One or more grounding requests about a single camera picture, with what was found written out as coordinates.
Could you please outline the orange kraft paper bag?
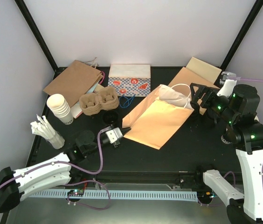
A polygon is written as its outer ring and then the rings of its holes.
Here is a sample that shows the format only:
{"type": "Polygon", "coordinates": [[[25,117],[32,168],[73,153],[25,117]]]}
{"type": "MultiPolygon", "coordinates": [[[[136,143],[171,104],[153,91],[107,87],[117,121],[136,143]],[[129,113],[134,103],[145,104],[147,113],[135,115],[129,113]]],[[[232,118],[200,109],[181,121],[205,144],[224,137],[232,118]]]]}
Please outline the orange kraft paper bag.
{"type": "Polygon", "coordinates": [[[159,85],[122,121],[126,139],[159,150],[193,113],[187,84],[159,85]]]}

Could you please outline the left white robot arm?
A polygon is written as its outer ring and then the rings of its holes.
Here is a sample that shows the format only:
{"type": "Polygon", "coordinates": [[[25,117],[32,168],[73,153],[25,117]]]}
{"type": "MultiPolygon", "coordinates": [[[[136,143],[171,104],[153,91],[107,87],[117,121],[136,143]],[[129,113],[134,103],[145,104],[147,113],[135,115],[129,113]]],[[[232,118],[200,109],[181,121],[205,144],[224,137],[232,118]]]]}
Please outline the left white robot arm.
{"type": "Polygon", "coordinates": [[[108,126],[95,135],[90,130],[81,131],[75,144],[64,152],[36,165],[12,170],[10,167],[0,171],[0,213],[17,207],[19,203],[34,193],[56,186],[78,186],[83,184],[82,174],[99,174],[104,165],[102,147],[117,147],[120,140],[131,130],[108,126]],[[97,171],[89,171],[79,164],[89,155],[98,153],[100,165],[97,171]]]}

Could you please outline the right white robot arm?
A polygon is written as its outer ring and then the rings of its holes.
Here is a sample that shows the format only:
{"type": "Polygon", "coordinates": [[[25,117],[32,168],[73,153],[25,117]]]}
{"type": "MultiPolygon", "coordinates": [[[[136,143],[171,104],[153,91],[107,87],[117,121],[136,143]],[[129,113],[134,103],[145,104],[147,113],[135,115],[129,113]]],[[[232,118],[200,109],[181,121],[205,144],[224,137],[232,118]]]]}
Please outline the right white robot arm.
{"type": "Polygon", "coordinates": [[[228,93],[201,84],[190,84],[191,105],[211,110],[226,122],[228,141],[240,163],[243,193],[218,170],[194,176],[199,188],[210,187],[226,206],[232,224],[263,224],[263,124],[256,120],[260,97],[255,87],[237,84],[228,93]]]}

